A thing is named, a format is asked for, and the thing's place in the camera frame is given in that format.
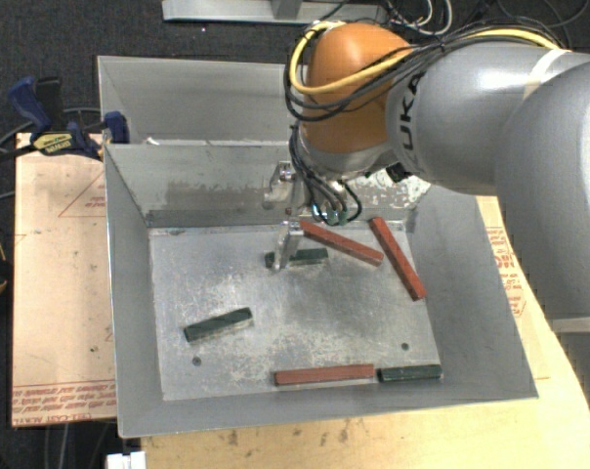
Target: rectangular block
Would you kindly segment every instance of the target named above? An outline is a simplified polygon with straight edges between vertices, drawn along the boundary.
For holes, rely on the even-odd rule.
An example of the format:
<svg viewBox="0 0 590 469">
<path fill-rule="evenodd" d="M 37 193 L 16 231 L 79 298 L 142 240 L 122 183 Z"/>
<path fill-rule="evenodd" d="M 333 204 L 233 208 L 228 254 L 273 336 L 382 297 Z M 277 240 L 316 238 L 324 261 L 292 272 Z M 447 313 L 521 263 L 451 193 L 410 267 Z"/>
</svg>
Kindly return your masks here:
<svg viewBox="0 0 590 469">
<path fill-rule="evenodd" d="M 373 248 L 370 248 L 362 243 L 353 241 L 340 234 L 328 231 L 321 226 L 310 223 L 308 221 L 301 221 L 300 226 L 304 231 L 304 235 L 326 246 L 339 250 L 345 254 L 356 257 L 372 266 L 379 266 L 384 260 L 384 254 Z"/>
<path fill-rule="evenodd" d="M 381 217 L 371 219 L 369 221 L 369 226 L 373 230 L 377 240 L 380 242 L 382 249 L 386 252 L 386 255 L 388 255 L 391 264 L 400 276 L 410 297 L 415 301 L 425 297 L 427 295 L 427 290 L 401 251 L 400 245 L 395 240 L 393 233 L 389 230 L 384 219 Z"/>
<path fill-rule="evenodd" d="M 443 376 L 443 369 L 439 364 L 421 364 L 417 366 L 380 368 L 377 373 L 381 382 L 397 382 L 417 379 L 440 379 Z"/>
<path fill-rule="evenodd" d="M 309 266 L 311 264 L 321 264 L 327 261 L 327 249 L 326 248 L 304 248 L 298 250 L 295 255 L 291 255 L 288 261 L 290 267 L 293 266 Z M 268 252 L 265 254 L 265 266 L 272 268 L 275 260 L 275 252 Z"/>
<path fill-rule="evenodd" d="M 274 382 L 276 386 L 292 386 L 338 380 L 368 379 L 374 376 L 375 367 L 371 363 L 346 364 L 277 371 L 274 373 Z"/>
<path fill-rule="evenodd" d="M 185 328 L 185 336 L 188 342 L 203 339 L 215 333 L 234 327 L 252 319 L 252 312 L 249 308 L 237 309 L 224 315 L 220 315 L 199 323 L 190 324 Z"/>
</svg>

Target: blue clamp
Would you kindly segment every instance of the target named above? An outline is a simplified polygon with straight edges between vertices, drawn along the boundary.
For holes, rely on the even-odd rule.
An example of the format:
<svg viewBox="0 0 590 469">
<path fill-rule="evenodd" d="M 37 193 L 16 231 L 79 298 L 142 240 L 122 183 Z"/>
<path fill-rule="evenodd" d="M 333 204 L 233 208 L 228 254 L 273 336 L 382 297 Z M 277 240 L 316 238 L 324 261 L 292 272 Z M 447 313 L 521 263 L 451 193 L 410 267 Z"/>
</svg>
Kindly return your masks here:
<svg viewBox="0 0 590 469">
<path fill-rule="evenodd" d="M 30 135 L 30 143 L 48 156 L 79 154 L 88 158 L 101 159 L 102 145 L 93 141 L 88 134 L 83 134 L 77 122 L 68 122 L 66 131 L 50 131 L 52 120 L 37 100 L 33 84 L 32 76 L 27 76 L 9 89 L 9 101 L 13 107 L 35 127 Z M 107 113 L 102 128 L 105 128 L 103 143 L 128 144 L 130 142 L 126 120 L 119 111 Z"/>
</svg>

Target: cardboard sheet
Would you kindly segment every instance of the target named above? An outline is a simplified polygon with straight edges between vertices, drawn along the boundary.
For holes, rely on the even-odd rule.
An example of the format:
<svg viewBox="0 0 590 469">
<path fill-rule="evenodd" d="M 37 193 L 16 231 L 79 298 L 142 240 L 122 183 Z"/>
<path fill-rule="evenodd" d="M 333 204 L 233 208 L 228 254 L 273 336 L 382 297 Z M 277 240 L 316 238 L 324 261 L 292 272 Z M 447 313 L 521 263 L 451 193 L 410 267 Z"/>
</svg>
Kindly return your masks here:
<svg viewBox="0 0 590 469">
<path fill-rule="evenodd" d="M 116 414 L 104 167 L 16 162 L 12 425 Z"/>
</svg>

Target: yellow cable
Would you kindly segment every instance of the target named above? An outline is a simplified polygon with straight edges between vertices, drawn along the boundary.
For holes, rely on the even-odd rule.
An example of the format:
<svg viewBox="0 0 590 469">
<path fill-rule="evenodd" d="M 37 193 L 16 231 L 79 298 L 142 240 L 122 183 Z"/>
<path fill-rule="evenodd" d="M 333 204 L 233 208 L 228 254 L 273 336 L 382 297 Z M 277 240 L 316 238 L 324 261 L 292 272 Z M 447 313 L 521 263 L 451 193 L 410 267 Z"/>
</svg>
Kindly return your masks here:
<svg viewBox="0 0 590 469">
<path fill-rule="evenodd" d="M 473 38 L 475 36 L 513 36 L 516 38 L 524 38 L 530 42 L 546 47 L 547 49 L 560 49 L 558 45 L 553 43 L 551 40 L 547 40 L 544 36 L 541 36 L 531 31 L 525 31 L 524 29 L 514 28 L 498 28 L 498 29 L 487 29 L 486 31 L 480 31 L 473 35 L 467 36 L 467 38 Z"/>
<path fill-rule="evenodd" d="M 359 71 L 359 72 L 354 73 L 350 76 L 346 76 L 344 78 L 341 78 L 340 80 L 336 80 L 331 83 L 326 83 L 325 85 L 319 85 L 317 87 L 307 87 L 306 85 L 302 85 L 297 80 L 297 64 L 300 60 L 302 52 L 306 48 L 306 45 L 308 44 L 308 42 L 311 40 L 311 38 L 313 38 L 313 36 L 318 31 L 323 30 L 323 29 L 342 26 L 343 24 L 345 24 L 345 23 L 341 22 L 341 21 L 339 21 L 339 22 L 327 22 L 327 21 L 319 22 L 319 23 L 315 24 L 314 26 L 312 26 L 306 32 L 304 37 L 295 46 L 295 50 L 293 51 L 293 56 L 291 57 L 291 62 L 289 64 L 289 68 L 288 68 L 289 79 L 290 79 L 291 85 L 293 86 L 293 88 L 295 90 L 297 90 L 298 92 L 301 92 L 302 94 L 310 95 L 310 96 L 317 95 L 317 94 L 326 94 L 328 92 L 334 92 L 335 90 L 340 89 L 341 87 L 345 87 L 347 85 L 353 84 L 355 82 L 366 79 L 370 76 L 376 75 L 376 74 L 386 70 L 387 68 L 397 64 L 399 61 L 401 61 L 403 58 L 405 58 L 411 52 L 410 50 L 398 52 L 399 55 L 395 56 L 394 58 L 385 60 L 385 61 L 381 62 L 380 64 L 370 66 L 367 69 L 363 69 L 362 71 Z M 466 38 L 474 38 L 477 36 L 512 36 L 512 37 L 517 37 L 517 38 L 523 38 L 525 40 L 535 43 L 536 45 L 540 45 L 540 46 L 546 47 L 548 49 L 559 49 L 560 48 L 560 47 L 558 47 L 558 45 L 556 45 L 555 43 L 546 39 L 545 37 L 543 37 L 539 34 L 533 33 L 531 31 L 525 31 L 524 29 L 514 29 L 514 28 L 488 29 L 486 31 L 480 31 L 480 32 L 475 33 L 473 35 L 469 35 Z"/>
</svg>

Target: red block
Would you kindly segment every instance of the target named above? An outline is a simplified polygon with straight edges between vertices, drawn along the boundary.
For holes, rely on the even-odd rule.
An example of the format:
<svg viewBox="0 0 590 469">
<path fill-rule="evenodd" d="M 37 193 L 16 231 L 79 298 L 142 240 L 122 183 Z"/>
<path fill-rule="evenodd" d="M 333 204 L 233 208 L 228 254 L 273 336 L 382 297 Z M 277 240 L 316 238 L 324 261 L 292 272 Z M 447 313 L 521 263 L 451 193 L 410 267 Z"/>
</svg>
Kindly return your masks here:
<svg viewBox="0 0 590 469">
<path fill-rule="evenodd" d="M 369 226 L 373 230 L 375 237 L 380 242 L 382 249 L 386 252 L 389 257 L 391 264 L 400 276 L 403 285 L 408 290 L 412 300 L 422 299 L 427 295 L 427 291 L 421 282 L 419 276 L 412 269 L 412 266 L 408 262 L 407 258 L 401 251 L 401 248 L 388 225 L 384 222 L 381 217 L 376 217 L 369 221 Z"/>
<path fill-rule="evenodd" d="M 382 261 L 384 260 L 384 254 L 382 252 L 341 236 L 340 234 L 328 231 L 321 226 L 317 226 L 308 221 L 301 221 L 300 226 L 304 231 L 304 235 L 308 238 L 351 255 L 352 257 L 356 257 L 372 266 L 377 267 L 382 264 Z"/>
<path fill-rule="evenodd" d="M 375 366 L 370 363 L 345 364 L 322 368 L 277 371 L 274 373 L 274 381 L 276 386 L 292 386 L 337 380 L 368 379 L 374 376 Z"/>
</svg>

